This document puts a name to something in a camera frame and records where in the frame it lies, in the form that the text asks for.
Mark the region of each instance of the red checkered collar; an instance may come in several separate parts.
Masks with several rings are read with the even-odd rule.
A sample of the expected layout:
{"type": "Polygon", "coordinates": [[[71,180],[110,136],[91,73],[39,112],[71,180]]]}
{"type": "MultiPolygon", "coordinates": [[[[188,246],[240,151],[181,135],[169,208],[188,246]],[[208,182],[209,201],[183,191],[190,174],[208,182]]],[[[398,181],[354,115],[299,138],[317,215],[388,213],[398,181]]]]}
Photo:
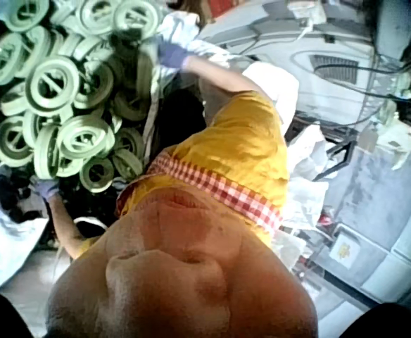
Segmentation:
{"type": "Polygon", "coordinates": [[[281,226],[280,210],[261,194],[211,170],[172,158],[166,151],[156,157],[146,175],[133,181],[118,197],[117,210],[119,215],[135,188],[135,184],[154,175],[169,175],[209,193],[214,199],[248,218],[256,225],[263,227],[270,234],[281,226]]]}

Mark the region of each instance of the pile of spools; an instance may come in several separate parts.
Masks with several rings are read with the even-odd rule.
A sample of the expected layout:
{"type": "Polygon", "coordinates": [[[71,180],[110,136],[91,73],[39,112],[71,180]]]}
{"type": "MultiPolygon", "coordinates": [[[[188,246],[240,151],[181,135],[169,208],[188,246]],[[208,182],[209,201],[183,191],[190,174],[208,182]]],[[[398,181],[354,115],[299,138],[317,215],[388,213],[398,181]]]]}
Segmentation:
{"type": "Polygon", "coordinates": [[[3,19],[0,161],[41,179],[80,175],[91,192],[143,171],[163,9],[149,0],[13,0],[3,19]]]}

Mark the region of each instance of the man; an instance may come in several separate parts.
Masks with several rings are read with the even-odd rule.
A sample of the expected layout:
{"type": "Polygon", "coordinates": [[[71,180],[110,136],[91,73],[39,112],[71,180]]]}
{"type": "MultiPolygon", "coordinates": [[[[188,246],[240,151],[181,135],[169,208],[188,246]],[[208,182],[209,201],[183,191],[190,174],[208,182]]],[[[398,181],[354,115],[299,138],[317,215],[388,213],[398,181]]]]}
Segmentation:
{"type": "Polygon", "coordinates": [[[315,337],[308,294],[269,248],[288,181],[272,102],[243,75],[160,49],[162,65],[233,97],[126,188],[97,240],[82,238],[56,185],[37,184],[76,258],[51,293],[48,337],[315,337]]]}

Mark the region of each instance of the cable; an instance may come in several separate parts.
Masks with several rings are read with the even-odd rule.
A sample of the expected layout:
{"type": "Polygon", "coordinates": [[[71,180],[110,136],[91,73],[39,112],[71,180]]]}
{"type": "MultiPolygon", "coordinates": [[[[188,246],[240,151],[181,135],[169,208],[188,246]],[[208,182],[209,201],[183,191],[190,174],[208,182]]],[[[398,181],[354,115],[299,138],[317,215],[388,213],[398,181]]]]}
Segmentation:
{"type": "Polygon", "coordinates": [[[292,39],[292,40],[289,40],[289,41],[267,42],[267,43],[265,43],[265,44],[261,44],[260,46],[255,46],[259,41],[260,41],[260,40],[257,39],[254,44],[250,45],[248,48],[246,48],[246,49],[244,49],[243,51],[241,51],[240,54],[247,53],[247,52],[249,52],[249,51],[253,51],[253,50],[255,50],[255,49],[262,48],[262,47],[265,47],[265,46],[269,46],[269,45],[271,45],[271,44],[291,44],[292,42],[297,41],[297,38],[292,39]]]}
{"type": "MultiPolygon", "coordinates": [[[[402,98],[396,97],[396,96],[394,96],[394,95],[392,95],[392,94],[387,94],[387,95],[385,95],[385,94],[375,94],[375,93],[371,93],[371,92],[366,92],[366,91],[364,91],[364,90],[361,90],[361,89],[358,89],[358,88],[355,88],[355,87],[348,86],[348,85],[346,85],[346,84],[344,84],[344,83],[332,81],[331,79],[327,79],[327,78],[325,78],[325,77],[322,77],[320,74],[317,74],[317,73],[316,73],[316,71],[317,71],[318,69],[326,68],[325,66],[329,66],[329,65],[319,65],[319,66],[317,66],[317,67],[313,70],[313,73],[314,73],[316,76],[318,76],[320,79],[323,79],[323,80],[325,80],[325,81],[327,81],[327,82],[330,82],[330,83],[332,83],[333,85],[337,85],[337,86],[340,86],[340,87],[343,87],[343,88],[352,90],[352,91],[357,92],[357,93],[362,94],[362,95],[371,96],[371,97],[376,97],[376,98],[378,98],[378,99],[390,99],[390,100],[392,100],[392,101],[407,102],[407,103],[411,104],[411,101],[410,101],[410,100],[402,99],[402,98]]],[[[355,65],[354,65],[354,66],[352,66],[352,65],[335,65],[335,66],[339,66],[339,67],[342,67],[342,68],[357,68],[357,69],[361,69],[361,70],[376,71],[375,69],[366,68],[366,67],[358,67],[358,66],[355,66],[355,65]]]]}
{"type": "Polygon", "coordinates": [[[315,67],[313,72],[316,73],[318,70],[323,69],[323,68],[351,68],[351,69],[357,69],[357,70],[366,70],[366,71],[370,71],[373,73],[392,75],[392,74],[398,74],[398,73],[405,72],[410,67],[411,67],[411,61],[409,63],[406,63],[403,67],[397,70],[381,70],[381,69],[370,68],[370,67],[360,67],[358,65],[341,65],[338,63],[330,63],[327,65],[319,65],[315,67]]]}
{"type": "Polygon", "coordinates": [[[306,120],[303,120],[302,118],[299,118],[295,116],[295,120],[298,120],[299,122],[306,123],[308,125],[321,125],[322,127],[351,127],[353,125],[358,125],[359,123],[363,123],[365,121],[368,121],[370,118],[375,116],[379,112],[379,109],[377,109],[375,112],[369,114],[366,118],[363,118],[362,120],[357,120],[353,123],[348,123],[345,125],[342,125],[340,123],[332,122],[332,121],[320,121],[320,122],[309,122],[306,120]]]}

